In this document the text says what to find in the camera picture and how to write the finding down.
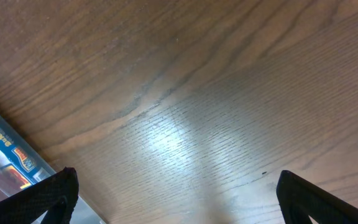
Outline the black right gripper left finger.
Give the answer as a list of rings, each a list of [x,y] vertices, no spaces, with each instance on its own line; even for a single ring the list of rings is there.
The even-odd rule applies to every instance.
[[[76,170],[66,167],[43,181],[0,201],[0,224],[42,223],[69,224],[78,201]]]

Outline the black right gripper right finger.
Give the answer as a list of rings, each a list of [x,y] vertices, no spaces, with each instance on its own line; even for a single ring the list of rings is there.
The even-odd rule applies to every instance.
[[[358,208],[289,170],[281,171],[276,194],[286,224],[358,223]]]

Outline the blue Kool Fever box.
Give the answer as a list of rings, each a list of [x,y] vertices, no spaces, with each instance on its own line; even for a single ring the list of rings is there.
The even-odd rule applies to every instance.
[[[0,128],[0,171],[23,190],[51,176],[25,149]]]

